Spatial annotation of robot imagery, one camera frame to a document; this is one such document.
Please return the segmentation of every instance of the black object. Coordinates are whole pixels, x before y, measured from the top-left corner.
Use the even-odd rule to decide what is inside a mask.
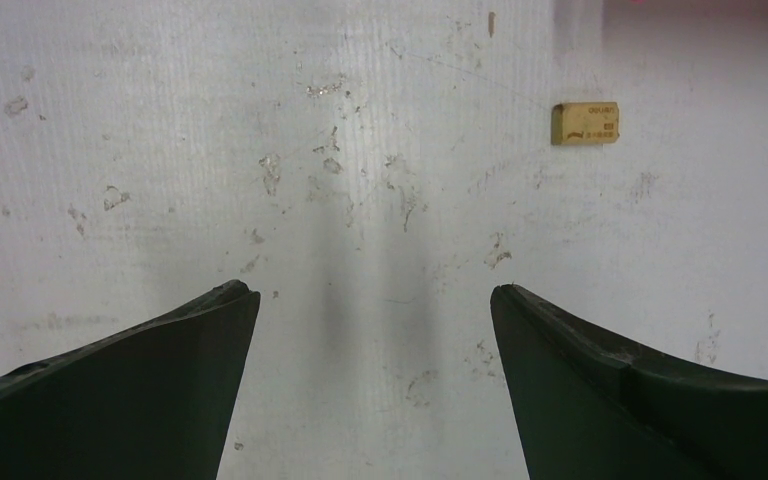
[[[260,304],[232,281],[0,377],[0,479],[214,479]]]
[[[768,479],[768,381],[658,352],[515,285],[490,304],[532,480]]]

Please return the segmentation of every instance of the white surface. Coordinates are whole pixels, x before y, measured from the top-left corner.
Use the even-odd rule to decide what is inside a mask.
[[[232,277],[223,479],[524,478],[500,283],[768,378],[768,0],[0,0],[0,374]]]

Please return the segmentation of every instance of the debris particle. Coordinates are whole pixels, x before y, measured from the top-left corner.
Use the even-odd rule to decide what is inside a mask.
[[[31,80],[33,80],[34,75],[36,73],[37,73],[37,71],[36,71],[36,69],[34,67],[32,67],[30,65],[25,65],[24,67],[22,67],[22,72],[21,72],[22,81],[23,82],[30,82]]]
[[[266,187],[266,194],[274,197],[278,193],[278,182],[281,181],[281,157],[267,155],[261,158],[258,164],[265,170],[263,186]]]
[[[113,185],[108,185],[104,191],[104,211],[110,211],[117,205],[123,204],[131,199],[131,194],[128,192],[120,192],[118,188]]]
[[[263,237],[257,234],[256,228],[252,230],[251,240],[254,245],[260,245],[261,243],[266,241]]]
[[[4,113],[6,113],[7,116],[10,118],[13,118],[16,115],[19,115],[20,113],[22,113],[27,109],[28,109],[28,101],[25,100],[25,97],[23,97],[22,95],[19,95],[18,97],[4,104]]]
[[[330,93],[338,92],[342,90],[343,82],[346,81],[346,76],[340,74],[338,80],[334,83],[321,86],[309,86],[307,87],[307,96],[311,98],[321,97]]]
[[[490,34],[490,38],[493,38],[493,34],[496,33],[496,12],[490,12],[487,15],[487,33]]]
[[[328,157],[322,162],[322,168],[334,175],[339,175],[343,171],[343,166],[340,165],[340,162],[334,160],[332,157]]]

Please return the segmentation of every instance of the scratch mark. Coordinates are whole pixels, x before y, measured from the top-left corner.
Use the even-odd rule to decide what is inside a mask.
[[[416,297],[413,297],[413,298],[411,298],[410,300],[407,300],[407,301],[405,301],[405,300],[396,300],[396,299],[393,299],[393,298],[385,298],[384,299],[384,301],[387,302],[387,303],[395,303],[397,305],[410,305],[411,303],[413,303],[414,300],[416,300]]]
[[[408,57],[416,58],[418,60],[424,60],[426,62],[433,63],[434,65],[439,65],[441,67],[448,68],[448,69],[454,70],[456,72],[463,73],[464,75],[476,78],[476,79],[481,80],[483,82],[487,82],[490,85],[494,85],[496,87],[501,88],[502,90],[506,90],[506,91],[512,93],[516,97],[522,98],[523,100],[525,100],[528,103],[534,105],[535,107],[541,108],[543,110],[549,110],[549,108],[546,107],[545,105],[541,105],[541,104],[537,103],[535,100],[532,100],[530,97],[527,97],[527,96],[523,95],[522,93],[514,90],[513,88],[509,87],[508,85],[505,85],[504,83],[499,83],[499,82],[497,82],[497,81],[495,81],[495,80],[493,80],[491,78],[485,77],[484,75],[481,75],[479,73],[475,73],[472,70],[467,70],[465,68],[461,68],[461,67],[458,67],[458,66],[446,63],[446,62],[441,62],[440,60],[437,60],[435,58],[423,57],[423,56],[417,55],[415,53],[405,52],[405,55],[407,55]]]

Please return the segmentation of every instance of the small gold box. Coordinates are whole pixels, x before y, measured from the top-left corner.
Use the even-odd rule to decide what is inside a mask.
[[[619,137],[616,102],[562,103],[552,109],[552,145],[601,145]]]

